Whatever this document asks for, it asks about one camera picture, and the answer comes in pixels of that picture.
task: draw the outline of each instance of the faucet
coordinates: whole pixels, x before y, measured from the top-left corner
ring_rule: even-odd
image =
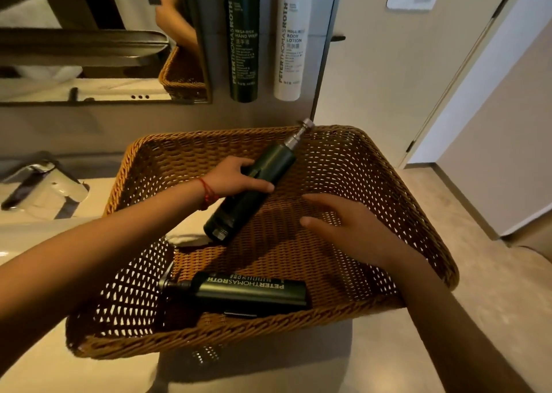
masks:
[[[0,173],[0,182],[7,182],[24,170],[30,174],[2,202],[3,211],[26,210],[36,206],[44,191],[54,191],[74,203],[84,201],[88,195],[88,188],[65,170],[52,153],[45,151],[34,153]]]

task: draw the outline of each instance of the brown woven basket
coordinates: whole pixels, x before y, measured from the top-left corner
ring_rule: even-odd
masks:
[[[170,52],[159,73],[159,83],[172,99],[207,99],[203,70],[198,58],[184,47]]]
[[[132,144],[122,162],[106,214],[167,187],[196,178],[228,155],[256,158],[295,128],[261,128],[156,134]],[[458,269],[425,214],[374,143],[353,127],[318,127],[305,137],[297,162],[257,215],[227,247],[175,251],[155,241],[93,300],[67,320],[67,345],[78,356],[120,358],[178,347],[224,344],[265,333],[325,325],[403,302],[387,273],[363,265],[299,225],[303,215],[338,224],[302,200],[329,192],[362,201],[379,220],[418,249],[447,286]],[[312,296],[307,311],[240,320],[194,310],[160,296],[157,281],[175,259],[173,275],[200,270],[304,280]]]

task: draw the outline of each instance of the door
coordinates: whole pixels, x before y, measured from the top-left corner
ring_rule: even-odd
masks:
[[[340,0],[315,123],[353,125],[398,166],[501,0],[437,0],[429,12]]]

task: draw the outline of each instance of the door hinge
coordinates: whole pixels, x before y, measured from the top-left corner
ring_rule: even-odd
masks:
[[[409,144],[408,148],[406,149],[406,152],[407,152],[407,153],[410,151],[410,149],[412,148],[412,146],[414,145],[414,143],[416,143],[416,140],[412,140],[412,142]]]
[[[496,8],[496,10],[494,11],[494,13],[492,14],[491,16],[491,19],[495,19],[497,18],[500,13],[502,12],[502,10],[504,9],[504,6],[506,6],[506,4],[508,3],[508,0],[502,0],[499,4],[499,6]]]

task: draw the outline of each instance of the left hand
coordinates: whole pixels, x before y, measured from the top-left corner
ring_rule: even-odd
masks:
[[[203,180],[220,197],[228,197],[243,191],[259,191],[267,194],[274,191],[274,185],[263,179],[255,179],[240,172],[242,166],[251,166],[252,159],[228,156],[207,173]]]

